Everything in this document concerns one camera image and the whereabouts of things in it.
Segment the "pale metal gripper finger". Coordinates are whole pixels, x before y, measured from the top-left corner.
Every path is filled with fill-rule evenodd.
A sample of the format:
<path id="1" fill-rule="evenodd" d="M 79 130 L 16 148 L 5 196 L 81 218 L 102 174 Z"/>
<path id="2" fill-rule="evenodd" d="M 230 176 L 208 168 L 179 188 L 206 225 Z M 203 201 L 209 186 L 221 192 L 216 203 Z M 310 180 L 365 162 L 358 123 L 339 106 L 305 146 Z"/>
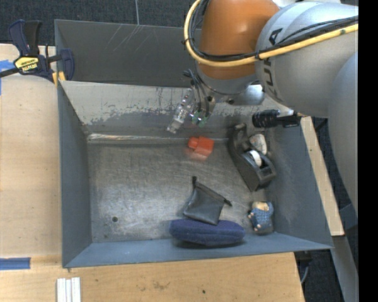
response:
<path id="1" fill-rule="evenodd" d="M 184 95 L 182 100 L 178 103 L 175 112 L 173 114 L 173 119 L 167 127 L 169 132 L 177 132 L 184 120 L 190 112 L 190 97 L 189 95 Z"/>
<path id="2" fill-rule="evenodd" d="M 176 133 L 195 106 L 195 97 L 185 96 L 177 105 L 172 120 L 172 133 Z"/>

